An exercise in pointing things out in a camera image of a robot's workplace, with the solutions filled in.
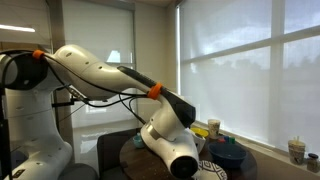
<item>round table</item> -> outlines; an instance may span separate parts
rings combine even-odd
[[[208,151],[208,143],[213,140],[208,139],[204,145],[199,160],[211,161],[211,155]],[[247,151],[247,157],[239,169],[225,169],[228,180],[255,180],[257,178],[257,163],[250,151]],[[168,171],[162,159],[147,148],[138,149],[130,138],[121,148],[120,164],[129,179],[176,179]]]

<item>chair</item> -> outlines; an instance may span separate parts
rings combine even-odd
[[[139,131],[140,128],[130,129],[104,134],[98,138],[97,153],[100,180],[127,179],[120,166],[120,150],[124,143]]]

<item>yellow object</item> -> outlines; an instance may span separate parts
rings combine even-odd
[[[191,131],[201,135],[202,137],[207,137],[209,135],[209,132],[207,130],[202,129],[202,128],[193,127],[193,128],[190,128],[190,129],[191,129]]]

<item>patterned plate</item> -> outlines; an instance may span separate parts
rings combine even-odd
[[[209,161],[199,161],[199,168],[195,180],[226,180],[227,173],[218,165]]]

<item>orange ring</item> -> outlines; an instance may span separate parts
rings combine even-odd
[[[37,60],[40,60],[43,55],[44,55],[44,52],[41,50],[35,50],[32,53],[32,57],[34,57]]]
[[[150,91],[148,92],[148,98],[151,98],[153,100],[156,100],[158,95],[161,93],[160,89],[162,87],[161,83],[157,83],[156,85],[152,86]]]

